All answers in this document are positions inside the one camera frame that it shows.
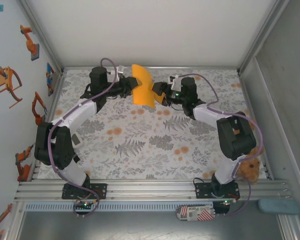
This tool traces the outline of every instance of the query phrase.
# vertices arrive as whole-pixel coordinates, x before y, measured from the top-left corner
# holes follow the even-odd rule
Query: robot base
[[[214,181],[194,184],[197,199],[239,199],[240,192],[238,184],[235,181],[227,184],[220,184],[216,189],[214,188]]]
[[[106,199],[107,196],[107,184],[105,183],[90,183],[90,189],[94,191],[100,199]],[[75,186],[72,186],[68,183],[66,183],[63,186],[62,189],[62,199],[83,199],[89,194],[88,191],[79,189]],[[89,199],[96,199],[94,195],[90,195],[89,197],[86,198],[87,200]]]

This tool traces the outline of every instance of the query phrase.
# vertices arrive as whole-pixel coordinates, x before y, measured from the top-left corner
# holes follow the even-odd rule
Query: wire
[[[203,182],[203,183],[205,183],[205,181],[203,181],[201,178],[199,178],[199,177],[195,177],[194,179],[193,179],[193,185],[194,185],[194,187],[196,187],[196,184],[195,184],[195,180],[200,180],[201,182]]]
[[[173,109],[176,110],[176,111],[183,111],[183,109],[176,109],[176,108],[174,108],[174,107],[173,107],[173,103],[171,104],[171,108],[173,108]]]
[[[240,159],[240,160],[237,162],[237,164],[235,165],[235,167],[234,167],[234,169],[233,169],[233,171],[232,171],[232,174],[231,174],[232,177],[234,178],[234,177],[236,176],[237,170],[238,170],[238,168],[239,168],[241,162],[245,162],[245,161],[249,161],[249,160],[251,160],[251,159],[255,159],[255,158],[258,157],[259,154],[261,153],[262,149],[264,148],[264,138],[263,138],[262,132],[261,132],[259,126],[257,125],[257,123],[255,123],[252,119],[250,119],[250,118],[247,117],[247,116],[244,116],[244,115],[241,115],[241,114],[238,114],[238,113],[233,113],[233,112],[219,111],[219,110],[216,110],[216,109],[211,108],[210,105],[216,104],[216,103],[219,102],[219,97],[218,97],[218,94],[217,94],[215,88],[212,86],[212,84],[209,82],[208,79],[206,79],[204,76],[202,76],[201,74],[198,74],[198,73],[187,73],[187,74],[181,75],[181,76],[179,76],[179,77],[182,78],[182,77],[187,77],[187,76],[199,76],[199,77],[203,78],[203,79],[206,81],[206,83],[210,86],[211,90],[212,90],[213,93],[214,93],[214,96],[215,96],[216,100],[215,100],[215,101],[212,101],[212,102],[209,102],[209,103],[206,105],[206,106],[207,106],[207,109],[209,109],[210,111],[212,111],[212,112],[214,112],[214,113],[217,113],[217,114],[223,114],[223,115],[227,115],[227,116],[236,116],[236,117],[239,117],[239,118],[243,118],[243,119],[249,121],[249,122],[250,122],[252,125],[254,125],[255,128],[257,129],[257,132],[258,132],[259,137],[260,137],[260,146],[259,146],[259,148],[258,148],[258,151],[257,151],[254,155],[252,155],[252,156],[250,156],[250,157],[247,157],[247,158],[242,158],[242,159]]]
[[[111,59],[104,57],[104,58],[102,58],[101,61],[100,61],[100,65],[101,65],[102,67],[103,67],[103,64],[102,64],[102,63],[103,63],[103,61],[105,61],[105,60],[109,61],[109,62],[113,65],[113,67],[114,67],[114,72],[115,72],[115,73],[114,73],[114,79],[113,79],[113,82],[111,83],[111,85],[110,85],[106,90],[104,90],[104,91],[102,91],[101,93],[99,93],[99,94],[97,94],[97,95],[95,95],[95,96],[93,96],[93,97],[91,97],[91,98],[89,98],[89,99],[87,99],[87,100],[81,102],[81,106],[84,105],[84,104],[86,104],[86,103],[88,103],[88,102],[90,102],[90,101],[92,101],[93,99],[96,99],[96,98],[100,97],[101,95],[105,94],[105,93],[108,92],[108,91],[113,87],[113,85],[115,84],[115,82],[116,82],[116,80],[117,80],[117,68],[116,68],[116,65],[115,65],[115,63],[114,63]],[[71,114],[72,114],[75,110],[77,110],[79,107],[80,107],[79,104],[77,104],[74,108],[72,108],[67,114],[65,114],[65,115],[63,116],[63,120],[65,120],[69,115],[71,115]],[[100,198],[99,198],[98,194],[97,194],[96,192],[92,191],[92,190],[89,189],[89,188],[86,188],[86,187],[83,187],[83,186],[80,186],[80,185],[75,184],[74,182],[68,180],[65,176],[63,176],[62,173],[59,172],[59,170],[56,168],[56,165],[55,165],[55,162],[54,162],[54,158],[53,158],[53,154],[52,154],[52,146],[51,146],[52,134],[53,134],[54,130],[57,128],[57,126],[58,126],[63,120],[59,120],[55,125],[53,125],[53,127],[51,128],[51,130],[50,130],[50,132],[49,132],[49,134],[48,134],[48,140],[47,140],[48,155],[49,155],[49,159],[50,159],[50,163],[51,163],[51,167],[52,167],[53,171],[54,171],[56,174],[58,174],[58,176],[59,176],[62,180],[66,181],[68,184],[70,184],[70,185],[72,185],[72,186],[74,186],[74,187],[76,187],[76,188],[79,188],[79,189],[88,191],[89,193],[93,194],[93,195],[96,197],[96,201],[93,202],[94,204],[96,204],[96,205],[94,206],[94,208],[93,208],[89,213],[83,215],[83,217],[84,217],[84,216],[87,217],[87,216],[89,216],[90,214],[92,214],[92,213],[99,207]],[[76,212],[76,204],[73,206],[73,212],[74,212],[74,214],[76,214],[77,216],[79,216],[79,214]]]
[[[231,195],[232,197],[236,198],[236,199],[239,199],[240,197],[238,195],[234,195],[233,193],[231,192],[228,192],[229,195]]]

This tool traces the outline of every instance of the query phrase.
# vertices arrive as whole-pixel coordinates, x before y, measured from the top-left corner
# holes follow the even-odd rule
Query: patterned mat
[[[170,75],[199,73],[210,80],[220,102],[215,108],[248,114],[235,70],[149,69],[155,82]],[[77,102],[90,83],[90,70],[69,69],[55,111],[60,117]],[[125,76],[131,70],[125,69]],[[180,88],[179,79],[176,86]],[[209,103],[214,94],[208,84],[195,77],[197,93]],[[79,166],[92,179],[208,179],[218,168],[222,152],[217,130],[186,117],[183,111],[164,107],[155,109],[132,104],[126,99],[108,99],[102,110],[89,118],[77,133],[84,146],[77,152]],[[58,179],[50,166],[41,165],[39,179]],[[260,178],[266,178],[261,164]]]

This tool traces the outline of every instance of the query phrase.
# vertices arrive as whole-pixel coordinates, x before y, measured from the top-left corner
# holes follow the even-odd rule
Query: teddy bear
[[[256,146],[251,150],[251,152],[246,156],[246,158],[251,157],[257,153],[259,146]],[[262,148],[259,156],[263,154],[265,151]],[[245,176],[251,183],[255,184],[259,178],[259,171],[260,171],[260,160],[256,157],[248,161],[243,161],[239,169],[237,170],[236,174],[238,176]]]

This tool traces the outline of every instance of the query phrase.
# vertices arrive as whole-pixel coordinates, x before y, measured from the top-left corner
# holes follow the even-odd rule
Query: black bracket
[[[171,104],[181,104],[184,114],[195,120],[194,108],[198,105],[205,104],[198,98],[197,85],[193,77],[184,77],[181,80],[181,91],[171,89],[171,85],[166,82],[155,82],[152,91],[161,96],[165,93],[162,101],[163,106],[171,106]]]
[[[90,183],[90,189],[99,196],[100,200],[106,199],[106,197],[107,197],[107,184],[106,183]],[[81,191],[83,191],[83,190],[66,183],[63,186],[61,198],[78,200],[78,197],[84,198],[85,196],[87,196],[87,191],[83,191],[84,192],[83,194],[85,194],[85,196],[82,195]],[[89,199],[96,199],[96,196],[91,194],[85,200],[89,200]]]
[[[238,184],[234,181],[228,184],[221,185],[224,191],[220,195],[213,193],[212,185],[210,182],[197,182],[194,184],[195,196],[197,199],[239,199],[240,192]]]

